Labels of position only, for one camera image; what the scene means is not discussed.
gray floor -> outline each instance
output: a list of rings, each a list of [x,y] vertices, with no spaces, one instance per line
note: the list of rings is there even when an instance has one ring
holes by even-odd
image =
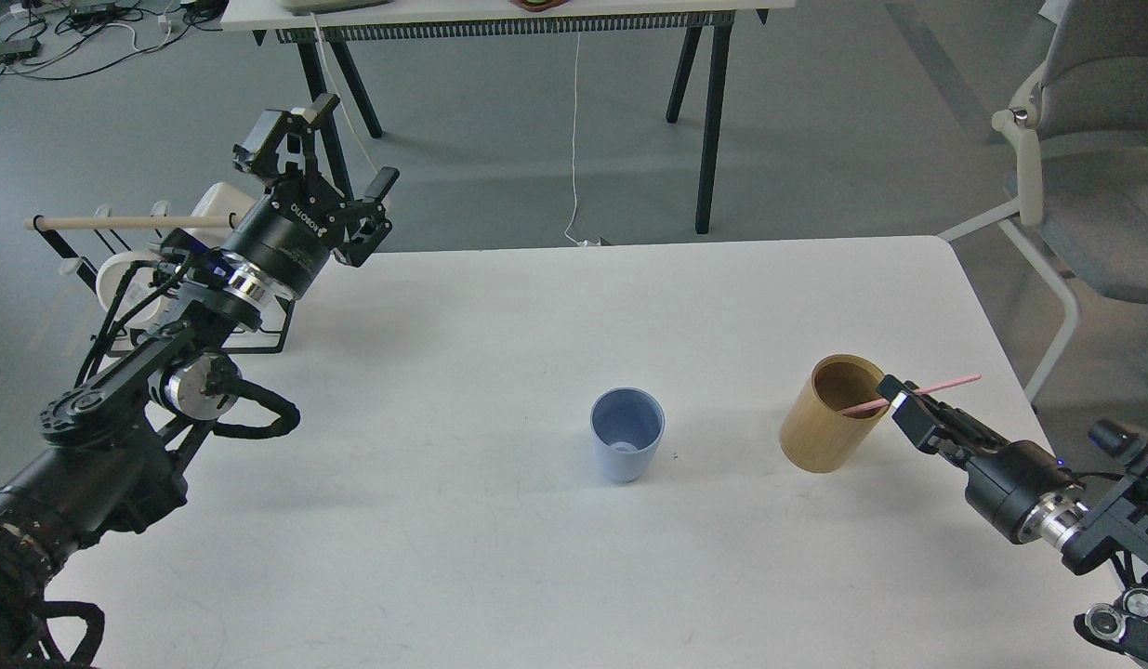
[[[768,26],[743,14],[706,240],[937,233],[1001,203],[1011,157],[985,116],[1047,49],[1053,24],[1037,16],[1040,5],[799,0]],[[141,46],[160,37],[144,22],[139,33]],[[583,36],[587,234],[616,244],[701,241],[692,215],[704,67],[682,122],[662,122],[681,37]],[[109,32],[52,73],[109,62],[129,39]],[[403,171],[385,250],[566,244],[573,36],[357,42],[352,52],[389,131],[364,143]],[[0,483],[41,450],[36,413],[71,383],[94,318],[90,297],[56,274],[55,256],[22,220],[88,215],[101,203],[147,212],[158,199],[186,212],[216,181],[258,194],[233,171],[232,145],[265,107],[305,102],[296,50],[241,33],[192,32],[79,80],[0,80]],[[344,148],[354,182],[365,184],[371,170],[347,132]],[[1001,233],[955,247],[1026,379],[1053,337],[1057,302]],[[82,250],[106,255],[94,242]],[[1148,427],[1148,308],[1078,288],[1085,326],[1038,407],[1071,465],[1093,465],[1084,437],[1093,420]]]

wooden cup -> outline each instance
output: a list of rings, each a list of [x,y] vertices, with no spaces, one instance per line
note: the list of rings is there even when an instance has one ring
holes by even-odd
[[[847,417],[845,407],[879,398],[883,372],[858,356],[836,355],[819,361],[781,425],[781,450],[800,469],[828,474],[838,469],[887,407]]]

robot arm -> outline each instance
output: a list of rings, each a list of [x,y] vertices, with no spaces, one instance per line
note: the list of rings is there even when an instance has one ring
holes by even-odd
[[[965,470],[965,500],[1003,537],[1015,544],[1045,538],[1076,575],[1114,565],[1122,596],[1091,606],[1075,628],[1088,643],[1148,664],[1148,571],[1135,578],[1134,568],[1134,559],[1148,567],[1148,437],[1109,420],[1093,425],[1093,443],[1125,474],[1087,507],[1083,484],[1053,454],[1032,442],[1008,442],[959,407],[915,390],[891,375],[878,387],[920,452]]]
[[[69,660],[92,662],[101,610],[44,600],[69,555],[109,530],[144,532],[186,504],[184,470],[211,433],[263,439],[301,420],[288,399],[242,380],[223,345],[238,326],[257,329],[272,296],[302,297],[331,255],[362,266],[391,230],[383,195],[398,171],[379,171],[352,202],[318,173],[315,132],[336,102],[323,95],[308,110],[264,111],[234,148],[235,166],[264,182],[259,202],[222,249],[199,255],[183,233],[166,238],[154,296],[174,290],[173,308],[130,355],[99,373],[99,345],[123,324],[106,327],[77,387],[41,412],[52,448],[0,488],[0,658],[57,658],[47,619],[82,617],[86,636]],[[219,422],[239,398],[277,419],[267,427]],[[173,414],[169,423],[149,423],[149,403]]]

power strip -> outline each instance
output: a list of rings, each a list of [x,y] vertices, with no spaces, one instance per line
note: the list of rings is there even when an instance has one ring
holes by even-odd
[[[0,64],[9,65],[17,61],[31,59],[31,56],[39,54],[39,52],[41,52],[41,41],[34,37],[0,41]]]

white table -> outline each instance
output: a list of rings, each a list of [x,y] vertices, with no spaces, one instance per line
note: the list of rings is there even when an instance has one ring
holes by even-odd
[[[730,54],[730,30],[735,13],[757,9],[761,21],[768,21],[770,8],[793,7],[796,0],[573,0],[544,13],[528,13],[506,0],[394,0],[389,5],[326,13],[318,16],[321,36],[329,42],[366,131],[373,139],[383,135],[369,93],[363,85],[348,41],[356,39],[421,39],[440,37],[480,37],[502,34],[568,33],[612,30],[683,29],[685,40],[676,65],[672,94],[666,110],[667,123],[676,123],[685,96],[701,29],[713,26],[711,77],[706,91],[706,123],[701,135],[701,170],[698,173],[697,212],[693,228],[709,232],[714,202],[714,177],[718,165],[719,133],[722,124],[722,101],[726,98],[727,59]],[[276,31],[281,42],[295,42],[301,52],[301,67],[310,98],[326,92],[323,64],[315,49],[318,41],[313,18],[297,17],[276,0],[232,0],[222,20],[223,30],[250,30],[256,41],[263,41],[267,30]],[[341,153],[339,131],[332,119],[321,130],[326,161],[334,185],[344,195],[352,188],[347,162]]]
[[[103,607],[109,669],[1128,667],[1072,630],[1111,576],[1009,544],[890,420],[837,473],[790,465],[778,425],[833,352],[982,373],[943,398],[1044,443],[936,238],[331,264],[286,352],[238,360],[301,427],[208,442],[188,507],[51,596]],[[588,413],[625,384],[667,430],[616,485]]]

